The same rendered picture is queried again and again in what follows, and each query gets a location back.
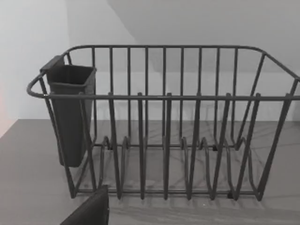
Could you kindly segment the dark grey cutlery holder cup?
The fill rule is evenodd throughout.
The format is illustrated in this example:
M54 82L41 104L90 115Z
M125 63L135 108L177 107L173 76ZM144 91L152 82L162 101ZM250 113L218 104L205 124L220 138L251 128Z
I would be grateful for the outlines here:
M66 65L60 55L54 56L41 69L46 73L50 92L58 95L95 93L96 68ZM69 167L79 167L85 154L83 120L80 101L75 98L57 99L54 116L59 118L63 150Z

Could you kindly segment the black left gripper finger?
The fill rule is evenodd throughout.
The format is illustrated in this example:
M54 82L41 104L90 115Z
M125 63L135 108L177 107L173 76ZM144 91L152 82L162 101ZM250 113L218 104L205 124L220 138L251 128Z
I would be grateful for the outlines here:
M108 225L109 213L108 186L102 185L60 225Z

